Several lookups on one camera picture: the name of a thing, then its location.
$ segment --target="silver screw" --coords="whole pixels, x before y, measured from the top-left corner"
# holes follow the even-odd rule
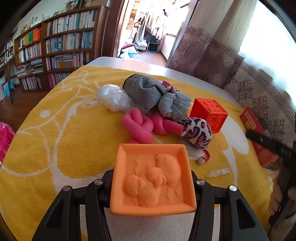
[[[69,185],[66,185],[63,187],[64,192],[68,192],[70,189],[71,189],[71,187]]]
[[[196,183],[198,184],[198,185],[204,185],[205,184],[205,181],[203,180],[203,179],[198,179],[197,181],[196,181]]]
[[[102,183],[103,183],[103,180],[102,179],[97,179],[97,180],[95,180],[94,181],[94,183],[95,183],[95,185],[102,185]]]
[[[230,191],[235,192],[237,190],[237,187],[235,185],[230,185],[229,189],[230,189]]]

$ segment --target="yellow blanket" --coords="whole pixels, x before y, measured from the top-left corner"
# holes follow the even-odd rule
[[[64,185],[85,186],[114,165],[118,144],[126,143],[130,135],[120,124],[123,113],[111,112],[98,104],[96,92],[105,84],[122,85],[134,73],[81,67],[28,115],[0,171],[0,212],[19,241],[31,240]],[[197,176],[215,186],[236,184],[267,230],[272,174],[259,165],[251,142],[244,137],[245,128],[239,118],[243,109],[210,92],[174,80],[169,82],[192,99],[215,99],[229,116],[223,130],[213,135],[208,147],[211,159],[204,165],[197,164],[200,153],[184,137],[154,134],[155,143],[186,144],[191,169]],[[206,178],[221,168],[229,168],[231,173]]]

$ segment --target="gray sock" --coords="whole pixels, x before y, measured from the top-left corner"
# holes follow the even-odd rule
[[[128,77],[123,83],[123,90],[145,110],[157,105],[165,94],[165,87],[159,81],[141,74]]]
[[[174,121],[179,121],[187,116],[187,111],[191,103],[191,98],[180,91],[164,94],[159,103],[159,112],[170,117]]]

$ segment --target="sheer white curtain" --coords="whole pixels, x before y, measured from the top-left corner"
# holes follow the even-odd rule
[[[259,1],[238,55],[266,72],[283,95],[287,92],[295,110],[296,43],[282,22]]]

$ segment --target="black tool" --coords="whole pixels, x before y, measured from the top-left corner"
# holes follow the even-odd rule
[[[32,241],[81,241],[80,210],[84,204],[89,241],[111,241],[105,216],[110,206],[113,170],[87,187],[64,186],[41,220]],[[268,241],[253,210],[234,185],[213,187],[192,171],[198,209],[189,241],[211,241],[215,204],[221,206],[220,241]]]
[[[246,132],[246,137],[251,141],[260,144],[264,148],[267,148],[269,151],[275,153],[283,159],[283,166],[281,167],[279,173],[279,186],[281,188],[283,198],[280,202],[280,206],[277,212],[269,218],[269,223],[272,228],[277,229],[278,226],[286,218],[289,210],[294,203],[294,201],[290,200],[288,197],[288,190],[290,189],[290,187],[296,186],[296,152],[288,146],[285,146],[284,144],[274,139],[270,139],[253,130],[248,130]],[[292,232],[296,232],[296,224],[294,225],[290,233]],[[295,240],[295,236],[293,236],[294,238],[289,239],[291,238],[290,233],[286,237],[285,241]]]

